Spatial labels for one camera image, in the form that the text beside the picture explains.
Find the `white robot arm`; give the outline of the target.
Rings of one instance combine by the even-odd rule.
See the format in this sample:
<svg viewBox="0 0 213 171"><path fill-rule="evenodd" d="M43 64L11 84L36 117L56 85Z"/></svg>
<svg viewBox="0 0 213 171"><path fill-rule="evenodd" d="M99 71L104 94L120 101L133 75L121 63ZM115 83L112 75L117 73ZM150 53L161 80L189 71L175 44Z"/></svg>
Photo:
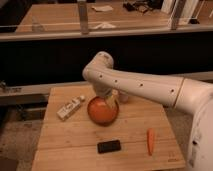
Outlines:
<svg viewBox="0 0 213 171"><path fill-rule="evenodd" d="M187 171L213 171L213 84L184 77L113 69L112 56L98 52L82 71L99 97L113 89L173 107L193 116Z"/></svg>

